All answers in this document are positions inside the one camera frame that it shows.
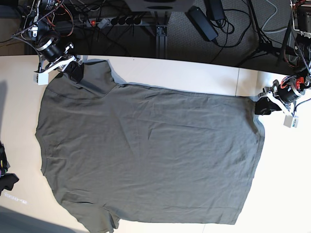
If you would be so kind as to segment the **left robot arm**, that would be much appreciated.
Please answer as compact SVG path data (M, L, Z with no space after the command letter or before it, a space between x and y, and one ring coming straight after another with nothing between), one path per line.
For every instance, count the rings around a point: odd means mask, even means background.
M288 112L293 104L294 110L289 115L295 116L296 101L311 87L311 2L292 0L290 7L290 19L282 46L276 53L276 64L284 61L293 68L293 74L263 88L255 105L256 115Z

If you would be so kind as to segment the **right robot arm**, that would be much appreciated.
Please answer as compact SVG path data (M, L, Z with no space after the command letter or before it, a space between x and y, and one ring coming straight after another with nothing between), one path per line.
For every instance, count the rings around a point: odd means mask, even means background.
M60 8L73 20L62 0L34 0L18 31L11 35L11 39L27 44L36 52L39 62L34 71L34 80L38 85L47 85L49 73L54 70L66 73L77 83L83 78L83 61L69 54L74 44L70 42L61 46L62 35L53 24L55 12Z

